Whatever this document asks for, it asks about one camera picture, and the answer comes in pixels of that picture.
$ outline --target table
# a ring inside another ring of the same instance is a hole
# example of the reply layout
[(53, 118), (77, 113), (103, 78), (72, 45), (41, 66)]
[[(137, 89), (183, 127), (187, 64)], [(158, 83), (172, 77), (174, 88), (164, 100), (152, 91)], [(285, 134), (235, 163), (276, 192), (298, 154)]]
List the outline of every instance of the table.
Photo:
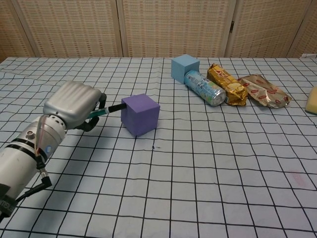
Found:
[(1, 149), (67, 80), (105, 92), (108, 106), (146, 93), (161, 111), (139, 138), (120, 112), (90, 132), (69, 130), (47, 165), (53, 186), (23, 200), (0, 237), (317, 237), (317, 116), (304, 111), (317, 59), (199, 60), (204, 75), (212, 63), (235, 77), (259, 73), (293, 100), (210, 107), (170, 77), (169, 58), (2, 62)]

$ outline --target snack bar wrapper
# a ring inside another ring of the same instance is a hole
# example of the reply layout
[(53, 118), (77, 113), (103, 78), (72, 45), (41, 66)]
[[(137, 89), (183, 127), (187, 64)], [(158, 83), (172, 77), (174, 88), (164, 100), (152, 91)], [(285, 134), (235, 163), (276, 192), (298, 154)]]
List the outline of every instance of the snack bar wrapper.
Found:
[(257, 100), (263, 106), (282, 108), (287, 106), (292, 100), (292, 98), (281, 89), (258, 74), (239, 78), (238, 82), (248, 90), (248, 93), (252, 98)]
[(207, 72), (211, 80), (226, 91), (225, 102), (231, 106), (245, 106), (248, 91), (232, 75), (217, 64), (212, 64)]

